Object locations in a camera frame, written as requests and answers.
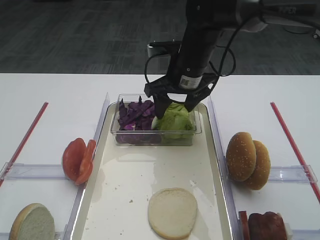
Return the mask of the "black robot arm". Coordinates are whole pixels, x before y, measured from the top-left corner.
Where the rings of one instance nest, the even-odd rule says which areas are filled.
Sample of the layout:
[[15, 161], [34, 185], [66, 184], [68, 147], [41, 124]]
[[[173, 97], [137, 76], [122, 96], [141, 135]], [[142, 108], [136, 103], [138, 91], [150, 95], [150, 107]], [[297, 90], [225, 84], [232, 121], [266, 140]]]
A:
[[224, 31], [256, 33], [269, 24], [320, 27], [317, 0], [189, 0], [185, 12], [181, 41], [153, 41], [147, 46], [150, 59], [170, 57], [166, 75], [144, 87], [159, 119], [172, 103], [170, 94], [185, 95], [188, 111], [211, 94], [222, 72], [207, 73], [206, 68]]

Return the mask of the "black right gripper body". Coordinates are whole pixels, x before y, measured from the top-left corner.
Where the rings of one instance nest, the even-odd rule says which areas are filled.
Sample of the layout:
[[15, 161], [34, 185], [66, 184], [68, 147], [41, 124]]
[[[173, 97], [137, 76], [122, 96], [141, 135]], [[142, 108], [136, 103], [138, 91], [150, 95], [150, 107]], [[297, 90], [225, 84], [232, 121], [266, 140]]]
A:
[[167, 75], [152, 82], [147, 82], [144, 93], [148, 96], [166, 96], [168, 94], [187, 95], [186, 102], [200, 102], [208, 97], [219, 80], [214, 73], [204, 73], [199, 85], [195, 89], [183, 89], [170, 82]]

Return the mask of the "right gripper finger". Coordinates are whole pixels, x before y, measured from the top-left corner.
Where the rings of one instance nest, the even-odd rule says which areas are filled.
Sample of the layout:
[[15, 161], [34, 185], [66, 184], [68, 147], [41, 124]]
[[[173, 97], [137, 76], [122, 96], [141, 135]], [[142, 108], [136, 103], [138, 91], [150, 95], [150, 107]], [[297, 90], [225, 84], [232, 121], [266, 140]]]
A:
[[154, 94], [152, 97], [154, 101], [155, 116], [158, 119], [162, 119], [167, 108], [171, 104], [171, 99], [167, 94]]
[[198, 95], [188, 94], [184, 101], [184, 107], [188, 112], [191, 112], [200, 102]]

